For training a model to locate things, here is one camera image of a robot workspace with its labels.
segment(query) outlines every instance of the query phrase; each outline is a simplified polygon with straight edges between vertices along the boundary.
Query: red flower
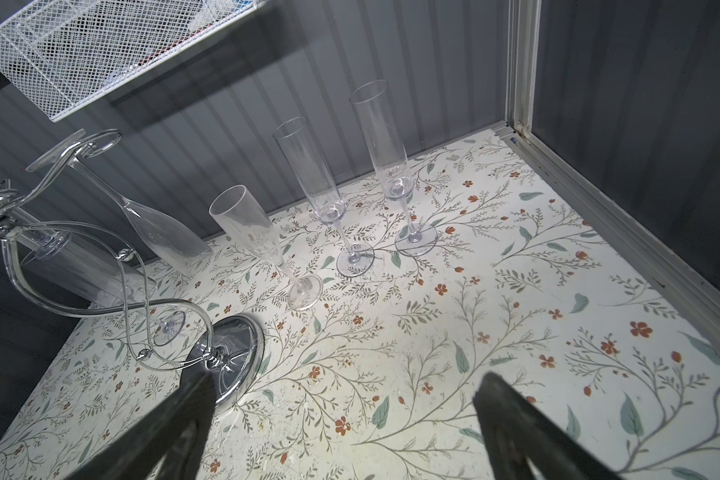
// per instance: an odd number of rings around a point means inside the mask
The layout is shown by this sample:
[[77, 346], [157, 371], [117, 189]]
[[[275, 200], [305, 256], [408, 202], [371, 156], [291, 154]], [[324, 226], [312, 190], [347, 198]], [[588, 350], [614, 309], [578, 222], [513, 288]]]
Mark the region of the red flower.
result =
[[336, 420], [336, 433], [341, 433], [343, 437], [350, 430], [352, 429], [349, 427], [346, 417], [341, 417], [339, 420]]
[[547, 357], [544, 356], [544, 355], [539, 355], [539, 358], [541, 359], [541, 366], [542, 366], [542, 367], [544, 367], [544, 368], [549, 367], [549, 368], [551, 368], [551, 369], [555, 368], [554, 357], [553, 357], [553, 356], [551, 356], [550, 358], [547, 358]]
[[653, 329], [648, 326], [645, 322], [630, 322], [630, 325], [632, 325], [632, 332], [633, 336], [642, 335], [645, 338], [650, 337], [650, 334], [653, 333]]
[[607, 342], [600, 342], [600, 349], [603, 350], [607, 355], [615, 355], [619, 351], [616, 350], [616, 347], [614, 346], [614, 342], [611, 340], [608, 340]]

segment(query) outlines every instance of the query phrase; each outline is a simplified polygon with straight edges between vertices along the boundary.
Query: round chrome base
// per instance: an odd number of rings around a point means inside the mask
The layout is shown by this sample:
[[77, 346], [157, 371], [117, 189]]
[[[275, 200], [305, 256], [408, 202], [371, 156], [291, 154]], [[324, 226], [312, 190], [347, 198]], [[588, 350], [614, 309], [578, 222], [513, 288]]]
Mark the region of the round chrome base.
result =
[[438, 240], [438, 231], [430, 224], [420, 224], [417, 222], [414, 223], [414, 226], [416, 227], [416, 232], [419, 234], [417, 238], [415, 238], [415, 242], [413, 241], [413, 236], [410, 234], [406, 234], [402, 238], [400, 234], [398, 234], [398, 238], [394, 241], [394, 246], [397, 247], [401, 255], [424, 255], [434, 248], [434, 244]]
[[315, 274], [306, 274], [298, 278], [302, 291], [291, 285], [288, 291], [288, 306], [297, 312], [312, 308], [322, 294], [322, 278]]
[[363, 242], [357, 242], [349, 246], [352, 254], [357, 254], [357, 261], [352, 262], [355, 258], [350, 255], [350, 252], [346, 250], [341, 252], [336, 259], [336, 270], [344, 275], [352, 278], [354, 276], [360, 276], [368, 271], [373, 265], [373, 247], [364, 244]]
[[155, 333], [152, 335], [155, 346], [164, 346], [171, 343], [181, 333], [185, 321], [186, 314], [181, 310], [157, 319], [157, 328], [155, 328]]
[[[202, 334], [186, 359], [201, 356], [207, 341], [208, 332]], [[232, 315], [213, 326], [213, 344], [223, 355], [224, 362], [218, 367], [199, 362], [185, 368], [179, 384], [184, 385], [205, 372], [211, 372], [216, 385], [216, 410], [223, 411], [240, 399], [256, 377], [264, 357], [264, 332], [247, 316]]]

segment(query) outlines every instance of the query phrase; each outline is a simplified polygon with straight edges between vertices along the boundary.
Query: white mesh basket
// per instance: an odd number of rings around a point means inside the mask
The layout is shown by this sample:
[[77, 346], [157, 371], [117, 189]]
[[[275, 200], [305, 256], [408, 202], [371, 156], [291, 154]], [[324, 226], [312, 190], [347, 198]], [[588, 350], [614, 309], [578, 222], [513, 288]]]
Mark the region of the white mesh basket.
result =
[[35, 0], [0, 25], [0, 72], [53, 121], [263, 0]]

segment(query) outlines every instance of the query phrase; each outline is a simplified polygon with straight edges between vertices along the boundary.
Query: floral tabletop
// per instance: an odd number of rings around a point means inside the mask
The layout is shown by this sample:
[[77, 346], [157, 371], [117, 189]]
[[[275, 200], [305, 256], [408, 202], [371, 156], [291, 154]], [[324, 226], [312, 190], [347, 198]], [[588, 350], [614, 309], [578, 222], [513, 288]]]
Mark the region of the floral tabletop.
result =
[[[307, 204], [273, 216], [288, 263], [325, 283], [310, 311], [224, 236], [195, 278], [148, 266], [161, 297], [266, 334], [199, 478], [490, 478], [470, 399], [493, 370], [625, 478], [720, 479], [720, 356], [691, 324], [493, 131], [410, 167], [440, 235], [423, 257], [395, 251], [405, 218], [373, 178], [342, 188], [348, 235], [376, 249], [362, 277], [336, 273], [341, 239]], [[193, 318], [165, 348], [201, 333]], [[0, 441], [0, 478], [64, 477], [178, 382], [139, 368], [122, 316], [81, 321]]]

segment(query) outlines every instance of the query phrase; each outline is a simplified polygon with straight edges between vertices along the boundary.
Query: cylindrical champagne flute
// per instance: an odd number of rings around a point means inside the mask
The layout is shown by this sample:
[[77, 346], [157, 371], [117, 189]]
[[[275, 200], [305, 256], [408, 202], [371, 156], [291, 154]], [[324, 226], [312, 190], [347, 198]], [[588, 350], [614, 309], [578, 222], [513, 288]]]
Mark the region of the cylindrical champagne flute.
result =
[[293, 282], [288, 292], [289, 307], [300, 311], [315, 305], [322, 293], [322, 280], [315, 274], [296, 278], [291, 272], [280, 252], [278, 229], [245, 185], [224, 190], [213, 201], [208, 213], [251, 255], [273, 264], [288, 275]]
[[346, 206], [336, 189], [326, 156], [309, 127], [309, 120], [292, 118], [280, 125], [273, 136], [317, 218], [325, 225], [335, 226], [344, 240], [345, 249], [336, 259], [336, 270], [349, 277], [364, 274], [373, 264], [373, 247], [363, 242], [350, 243], [347, 238], [341, 223]]
[[384, 196], [400, 202], [408, 221], [408, 225], [396, 236], [394, 245], [403, 255], [424, 255], [434, 247], [438, 232], [429, 224], [413, 222], [408, 211], [406, 197], [413, 191], [413, 179], [408, 171], [403, 140], [398, 133], [389, 83], [386, 80], [366, 83], [352, 92], [349, 101], [360, 120]]

